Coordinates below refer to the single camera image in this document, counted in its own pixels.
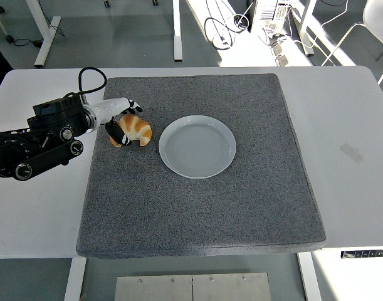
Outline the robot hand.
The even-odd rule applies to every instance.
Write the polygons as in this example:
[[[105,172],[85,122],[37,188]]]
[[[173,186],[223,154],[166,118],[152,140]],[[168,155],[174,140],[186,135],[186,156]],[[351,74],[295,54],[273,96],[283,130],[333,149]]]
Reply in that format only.
[[[119,146],[122,146],[131,144],[131,141],[118,122],[115,121],[115,116],[126,113],[134,115],[136,112],[143,112],[143,110],[137,102],[122,97],[99,103],[93,108],[93,112],[95,113],[95,128],[104,125],[110,138]]]

